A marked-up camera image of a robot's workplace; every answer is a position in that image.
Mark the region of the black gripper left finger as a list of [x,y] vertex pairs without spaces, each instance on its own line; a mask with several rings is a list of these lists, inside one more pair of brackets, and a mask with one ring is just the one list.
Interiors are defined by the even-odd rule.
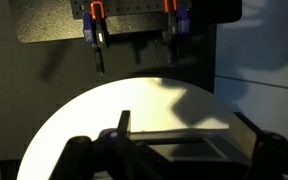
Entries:
[[143,142],[115,130],[92,141],[68,140],[49,180],[93,180],[106,171],[112,180],[170,180],[170,162]]

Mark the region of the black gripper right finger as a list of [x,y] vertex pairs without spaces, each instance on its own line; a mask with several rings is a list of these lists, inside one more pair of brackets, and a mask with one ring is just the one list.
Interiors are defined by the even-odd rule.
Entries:
[[288,176],[288,140],[266,133],[257,143],[244,180],[284,180],[285,175]]

